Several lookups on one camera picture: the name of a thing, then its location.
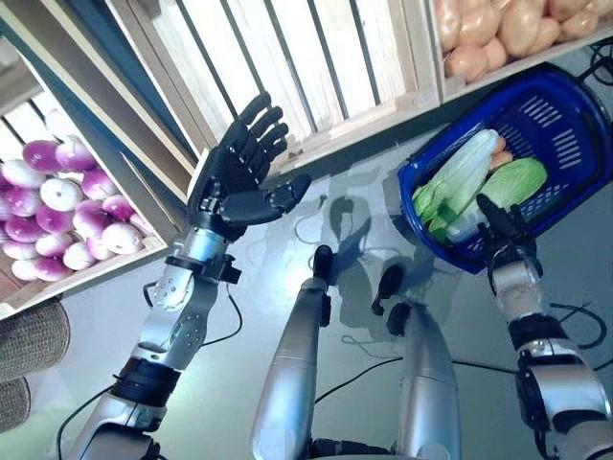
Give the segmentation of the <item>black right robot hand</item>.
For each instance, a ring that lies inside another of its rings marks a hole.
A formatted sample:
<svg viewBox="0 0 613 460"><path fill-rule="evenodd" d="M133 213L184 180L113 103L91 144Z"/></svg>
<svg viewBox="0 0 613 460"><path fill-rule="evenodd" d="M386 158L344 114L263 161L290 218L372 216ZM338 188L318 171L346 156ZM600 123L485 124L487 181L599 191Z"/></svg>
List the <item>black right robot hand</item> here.
<svg viewBox="0 0 613 460"><path fill-rule="evenodd" d="M536 255L536 243L527 222L523 219L518 205L513 204L507 211L496 205L487 195L478 194L476 202L486 218L478 224L483 237L483 255L493 259L496 254L510 250L519 257Z"/></svg>

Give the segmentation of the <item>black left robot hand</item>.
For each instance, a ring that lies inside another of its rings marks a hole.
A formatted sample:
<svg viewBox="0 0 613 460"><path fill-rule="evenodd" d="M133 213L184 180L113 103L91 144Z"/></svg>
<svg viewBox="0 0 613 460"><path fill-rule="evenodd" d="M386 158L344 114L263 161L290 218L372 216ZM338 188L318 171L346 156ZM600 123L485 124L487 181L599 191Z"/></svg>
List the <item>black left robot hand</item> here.
<svg viewBox="0 0 613 460"><path fill-rule="evenodd" d="M300 203L311 184L305 173L273 189L262 186L287 149L283 115L269 93L259 94L201 159L188 191L186 224L192 230L211 230L234 242L248 227L280 219Z"/></svg>

